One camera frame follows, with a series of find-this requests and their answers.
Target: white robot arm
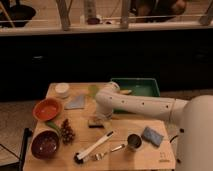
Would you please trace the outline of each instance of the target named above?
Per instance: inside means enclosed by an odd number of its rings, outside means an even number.
[[[191,101],[129,96],[108,83],[96,94],[99,118],[110,119],[113,109],[144,114],[180,127],[176,171],[209,171],[213,169],[213,96],[199,96]]]

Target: dark red bowl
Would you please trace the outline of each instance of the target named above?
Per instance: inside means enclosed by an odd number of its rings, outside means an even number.
[[[58,148],[58,135],[54,131],[43,131],[34,138],[31,151],[33,156],[38,159],[50,159]]]
[[[33,116],[40,121],[48,121],[56,117],[62,110],[62,104],[54,99],[47,98],[37,103],[33,109]]]

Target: small metal container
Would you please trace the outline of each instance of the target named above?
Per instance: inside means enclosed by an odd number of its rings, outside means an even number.
[[[132,151],[136,151],[142,145],[142,139],[137,134],[130,134],[127,138],[128,147]]]

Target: cable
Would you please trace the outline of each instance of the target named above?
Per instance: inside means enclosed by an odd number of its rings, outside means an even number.
[[[172,139],[170,140],[170,143],[177,137],[178,137],[178,135],[175,135],[174,137],[172,137]]]
[[[70,1],[70,4],[69,4],[68,9],[67,9],[67,12],[68,12],[68,13],[70,13],[70,10],[71,10],[73,1],[74,1],[74,0],[71,0],[71,1]]]
[[[112,17],[112,15],[114,14],[114,12],[117,10],[118,5],[120,4],[121,0],[118,0],[117,4],[115,5],[115,8],[113,9],[112,13],[109,15],[109,17]]]
[[[19,158],[14,152],[12,152],[10,149],[8,149],[7,147],[5,147],[3,144],[0,143],[0,146],[1,146],[3,149],[7,150],[9,153],[11,153],[13,156],[15,156],[17,159],[20,160],[20,158]]]

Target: small white cup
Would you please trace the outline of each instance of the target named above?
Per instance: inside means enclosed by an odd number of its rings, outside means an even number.
[[[70,86],[68,83],[58,83],[55,86],[57,97],[64,99],[69,96]]]

